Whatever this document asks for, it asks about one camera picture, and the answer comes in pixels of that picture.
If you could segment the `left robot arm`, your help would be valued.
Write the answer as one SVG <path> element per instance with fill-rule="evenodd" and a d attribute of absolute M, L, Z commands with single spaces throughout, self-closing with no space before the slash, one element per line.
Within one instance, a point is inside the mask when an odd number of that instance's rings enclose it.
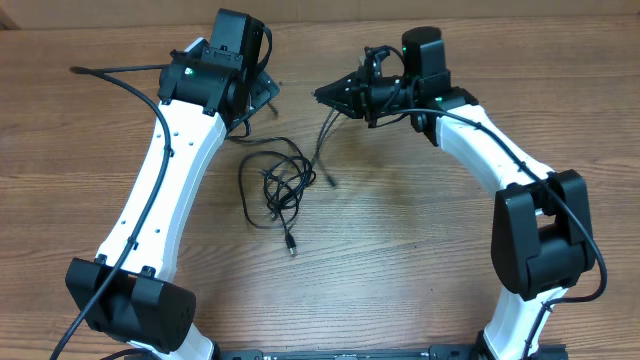
<path fill-rule="evenodd" d="M 65 283 L 78 321 L 126 344 L 137 359 L 215 359 L 196 327 L 196 297 L 174 277 L 182 233 L 204 173 L 226 136 L 278 94 L 266 72 L 272 35 L 222 9 L 209 38 L 159 66 L 148 100 L 155 128 L 118 222 L 95 257 L 73 259 Z"/>

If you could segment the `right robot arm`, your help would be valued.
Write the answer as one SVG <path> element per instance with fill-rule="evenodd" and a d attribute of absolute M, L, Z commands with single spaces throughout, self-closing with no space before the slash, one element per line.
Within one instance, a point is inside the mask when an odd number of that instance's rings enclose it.
<path fill-rule="evenodd" d="M 592 233 L 586 183 L 520 149 L 480 102 L 451 82 L 441 31 L 406 31 L 399 76 L 386 76 L 390 46 L 365 49 L 358 69 L 314 91 L 316 100 L 371 128 L 408 119 L 453 156 L 494 199 L 491 260 L 502 289 L 472 345 L 433 345 L 431 359 L 564 359 L 562 345 L 539 342 L 554 308 L 569 304 L 581 275 L 603 269 Z"/>

